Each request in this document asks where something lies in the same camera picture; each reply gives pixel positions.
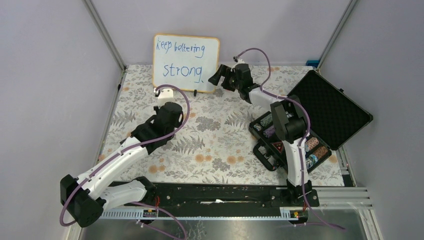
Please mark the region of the black poker chip case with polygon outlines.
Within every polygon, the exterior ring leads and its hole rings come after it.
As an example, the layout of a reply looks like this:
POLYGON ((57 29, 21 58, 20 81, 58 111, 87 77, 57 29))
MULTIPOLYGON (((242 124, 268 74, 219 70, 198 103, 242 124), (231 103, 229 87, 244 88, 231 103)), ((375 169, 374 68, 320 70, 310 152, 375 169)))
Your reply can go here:
MULTIPOLYGON (((299 97, 311 122, 310 135, 306 139, 308 173, 373 120, 372 114, 314 70, 308 71, 289 95, 299 97)), ((267 170, 287 170, 285 149, 279 153, 272 145, 281 140, 271 118, 271 112, 267 111, 249 124, 250 133, 257 139, 252 152, 267 170)))

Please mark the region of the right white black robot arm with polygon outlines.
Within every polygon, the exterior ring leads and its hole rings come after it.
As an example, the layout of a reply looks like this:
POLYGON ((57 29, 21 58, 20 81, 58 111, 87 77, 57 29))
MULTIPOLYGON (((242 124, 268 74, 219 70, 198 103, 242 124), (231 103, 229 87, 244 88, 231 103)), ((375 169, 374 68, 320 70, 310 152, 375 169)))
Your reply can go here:
POLYGON ((272 116, 276 136, 282 141, 287 161, 287 201, 293 206, 307 199, 305 184, 309 184, 306 169, 306 137, 310 133, 310 118, 296 95, 280 96, 268 92, 253 82, 251 70, 246 63, 234 67, 220 65, 208 80, 224 89, 238 91, 241 99, 249 104, 266 108, 272 116))

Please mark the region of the blue corner bracket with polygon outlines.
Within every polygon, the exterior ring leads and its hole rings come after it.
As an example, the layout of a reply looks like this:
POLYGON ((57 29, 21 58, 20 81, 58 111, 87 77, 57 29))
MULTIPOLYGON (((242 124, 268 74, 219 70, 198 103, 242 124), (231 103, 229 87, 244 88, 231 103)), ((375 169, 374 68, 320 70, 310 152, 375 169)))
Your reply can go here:
POLYGON ((313 68, 317 68, 320 64, 320 60, 307 60, 305 65, 313 68))

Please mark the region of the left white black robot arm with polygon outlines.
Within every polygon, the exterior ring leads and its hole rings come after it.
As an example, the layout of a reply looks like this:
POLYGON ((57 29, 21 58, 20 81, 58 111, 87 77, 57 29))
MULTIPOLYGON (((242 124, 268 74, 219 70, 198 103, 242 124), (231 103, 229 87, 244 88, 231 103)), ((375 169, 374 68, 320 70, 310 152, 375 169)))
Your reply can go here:
POLYGON ((118 186, 111 183, 134 163, 166 145, 186 124, 183 108, 174 100, 175 91, 180 89, 169 84, 155 88, 154 115, 138 125, 103 161, 77 177, 68 174, 60 180, 61 226, 78 224, 85 228, 105 211, 129 203, 148 206, 154 202, 155 192, 145 177, 118 186))

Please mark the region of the whiteboard with yellow frame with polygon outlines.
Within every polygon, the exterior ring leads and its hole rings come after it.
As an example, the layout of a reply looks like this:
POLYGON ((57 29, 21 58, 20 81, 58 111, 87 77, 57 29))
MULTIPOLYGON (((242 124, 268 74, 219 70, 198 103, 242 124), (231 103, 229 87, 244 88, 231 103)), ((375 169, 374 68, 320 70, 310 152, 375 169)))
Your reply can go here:
POLYGON ((158 33, 153 39, 152 84, 213 93, 216 87, 208 79, 218 69, 219 53, 216 37, 158 33))

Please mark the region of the red triangle dealer card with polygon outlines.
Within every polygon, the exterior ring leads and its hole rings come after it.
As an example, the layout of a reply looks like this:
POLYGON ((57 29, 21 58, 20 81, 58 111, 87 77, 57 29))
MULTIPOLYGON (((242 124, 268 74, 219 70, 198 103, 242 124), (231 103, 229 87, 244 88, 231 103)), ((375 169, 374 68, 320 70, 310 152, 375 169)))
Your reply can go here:
POLYGON ((281 154, 284 150, 284 144, 282 141, 273 142, 272 145, 276 148, 276 150, 281 154))

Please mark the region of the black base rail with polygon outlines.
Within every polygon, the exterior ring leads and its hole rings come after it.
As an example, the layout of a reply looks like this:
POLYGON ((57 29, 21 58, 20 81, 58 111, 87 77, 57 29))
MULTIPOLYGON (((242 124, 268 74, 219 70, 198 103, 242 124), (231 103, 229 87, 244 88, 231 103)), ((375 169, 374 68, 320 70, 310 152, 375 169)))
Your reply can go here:
POLYGON ((141 200, 179 219, 288 219, 305 206, 286 186, 154 182, 141 200))

